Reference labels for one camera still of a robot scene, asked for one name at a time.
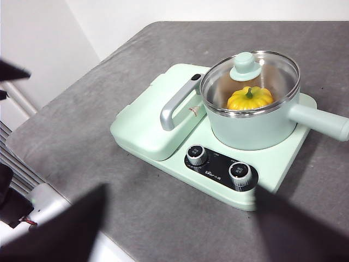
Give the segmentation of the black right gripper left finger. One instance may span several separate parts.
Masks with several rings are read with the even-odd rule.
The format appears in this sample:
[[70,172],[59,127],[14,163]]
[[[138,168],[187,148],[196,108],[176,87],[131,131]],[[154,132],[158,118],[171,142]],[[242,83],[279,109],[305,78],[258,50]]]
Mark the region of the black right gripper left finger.
[[89,261],[103,226],[108,186],[101,184],[65,211],[1,248],[1,261]]

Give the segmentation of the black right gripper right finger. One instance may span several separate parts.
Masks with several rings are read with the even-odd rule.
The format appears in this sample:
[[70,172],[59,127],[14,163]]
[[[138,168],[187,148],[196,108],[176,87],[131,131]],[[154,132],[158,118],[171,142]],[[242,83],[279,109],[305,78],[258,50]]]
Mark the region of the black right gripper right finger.
[[271,261],[348,261],[348,237],[263,187],[256,217]]

